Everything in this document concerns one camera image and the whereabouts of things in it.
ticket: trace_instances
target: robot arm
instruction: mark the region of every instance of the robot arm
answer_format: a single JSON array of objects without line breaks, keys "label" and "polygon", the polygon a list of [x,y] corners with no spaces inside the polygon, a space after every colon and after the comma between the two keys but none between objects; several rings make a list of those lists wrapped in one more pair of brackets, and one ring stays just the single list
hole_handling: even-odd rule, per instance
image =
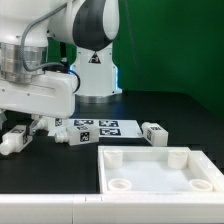
[{"label": "robot arm", "polygon": [[[42,69],[27,71],[20,55],[25,28],[65,3],[66,0],[0,0],[1,109],[58,118],[73,114],[76,78]],[[103,49],[116,36],[117,16],[118,0],[69,0],[66,9],[29,31],[24,44],[26,63],[32,68],[46,61],[48,29],[61,42]]]},{"label": "robot arm", "polygon": [[55,40],[92,51],[100,51],[112,43],[118,28],[118,0],[70,2],[49,24]]}]

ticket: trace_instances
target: white rectangular block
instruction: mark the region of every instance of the white rectangular block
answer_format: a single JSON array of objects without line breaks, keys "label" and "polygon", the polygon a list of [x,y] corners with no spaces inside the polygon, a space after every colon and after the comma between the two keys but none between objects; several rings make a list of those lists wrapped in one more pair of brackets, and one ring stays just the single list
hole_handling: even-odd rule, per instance
[{"label": "white rectangular block", "polygon": [[142,125],[143,137],[152,146],[167,146],[168,132],[156,123],[144,123]]},{"label": "white rectangular block", "polygon": [[55,134],[55,141],[68,142],[70,146],[99,142],[99,128],[95,125],[69,126]]}]

